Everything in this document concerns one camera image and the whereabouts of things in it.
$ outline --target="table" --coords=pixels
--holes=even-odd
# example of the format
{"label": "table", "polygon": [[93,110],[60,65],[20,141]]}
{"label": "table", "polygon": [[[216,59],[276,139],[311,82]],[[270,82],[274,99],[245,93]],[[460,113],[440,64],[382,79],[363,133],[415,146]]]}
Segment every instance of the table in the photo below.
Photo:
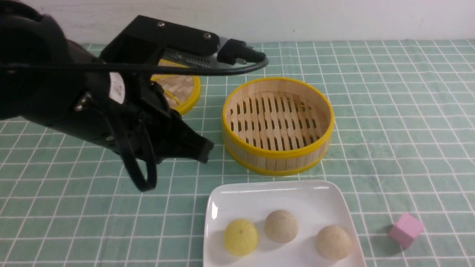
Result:
{"label": "table", "polygon": [[[208,164],[167,160],[139,194],[118,156],[22,118],[0,122],[0,262],[5,267],[202,266],[209,193],[236,182],[325,179],[344,193],[367,265],[475,266],[475,40],[253,44],[270,64],[202,77],[186,122],[216,143]],[[85,45],[98,54],[104,46]],[[336,116],[318,166],[265,177],[223,149],[221,108],[265,76],[321,90]],[[402,252],[403,212],[425,224]]]}

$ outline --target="pink block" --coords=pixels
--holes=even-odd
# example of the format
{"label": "pink block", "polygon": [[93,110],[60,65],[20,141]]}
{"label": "pink block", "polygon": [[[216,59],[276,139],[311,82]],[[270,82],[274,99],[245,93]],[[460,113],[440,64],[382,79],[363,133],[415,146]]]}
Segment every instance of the pink block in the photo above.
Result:
{"label": "pink block", "polygon": [[423,228],[422,222],[409,213],[404,213],[389,231],[389,237],[400,244],[403,249],[407,249],[422,232]]}

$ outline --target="bamboo steamer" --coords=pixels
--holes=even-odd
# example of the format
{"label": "bamboo steamer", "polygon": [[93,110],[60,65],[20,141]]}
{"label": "bamboo steamer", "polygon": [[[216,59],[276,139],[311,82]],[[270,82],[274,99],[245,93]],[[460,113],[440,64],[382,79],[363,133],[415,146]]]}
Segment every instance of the bamboo steamer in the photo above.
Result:
{"label": "bamboo steamer", "polygon": [[[185,67],[167,60],[160,60],[159,66]],[[170,108],[181,115],[186,114],[200,98],[200,78],[184,75],[153,75],[152,81],[159,83],[165,92]]]}
{"label": "bamboo steamer", "polygon": [[325,155],[334,127],[330,102],[298,80],[247,82],[226,99],[223,142],[239,164],[264,175],[293,175]]}

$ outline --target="black cable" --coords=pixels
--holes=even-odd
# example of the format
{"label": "black cable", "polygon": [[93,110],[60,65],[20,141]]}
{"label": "black cable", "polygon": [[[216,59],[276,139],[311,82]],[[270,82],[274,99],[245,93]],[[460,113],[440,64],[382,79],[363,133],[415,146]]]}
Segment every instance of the black cable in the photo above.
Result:
{"label": "black cable", "polygon": [[140,64],[46,64],[33,65],[26,63],[7,63],[0,64],[0,71],[12,73],[15,71],[80,71],[80,72],[132,72],[132,73],[150,73],[159,75],[186,75],[186,76],[231,76],[241,75],[264,68],[269,64],[265,58],[263,61],[245,67],[235,68],[185,68],[185,67],[164,67],[155,65]]}
{"label": "black cable", "polygon": [[91,109],[102,115],[109,125],[111,130],[111,136],[119,149],[119,155],[124,163],[124,167],[129,173],[132,182],[141,191],[146,192],[155,189],[157,186],[157,166],[155,152],[153,151],[152,141],[150,140],[147,129],[145,128],[145,122],[141,122],[138,128],[139,140],[141,143],[141,149],[145,156],[145,164],[147,169],[147,179],[144,177],[142,170],[136,160],[132,146],[127,138],[127,134],[122,124],[121,118],[116,112],[109,110],[106,107],[102,109],[97,107],[91,107]]}

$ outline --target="white plate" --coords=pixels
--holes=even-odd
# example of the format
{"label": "white plate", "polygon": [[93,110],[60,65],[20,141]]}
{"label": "white plate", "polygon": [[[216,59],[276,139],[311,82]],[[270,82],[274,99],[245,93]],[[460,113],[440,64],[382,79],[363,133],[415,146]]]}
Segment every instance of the white plate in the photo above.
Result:
{"label": "white plate", "polygon": [[[299,233],[291,242],[280,245],[267,238],[264,220],[284,209],[299,221]],[[259,232],[259,244],[251,254],[237,258],[223,247],[223,231],[234,219],[248,219]],[[353,240],[353,252],[331,262],[316,250],[316,234],[324,226],[337,224]],[[356,229],[343,198],[334,184],[321,181],[279,181],[238,183],[217,187],[208,200],[203,243],[203,267],[365,267]]]}

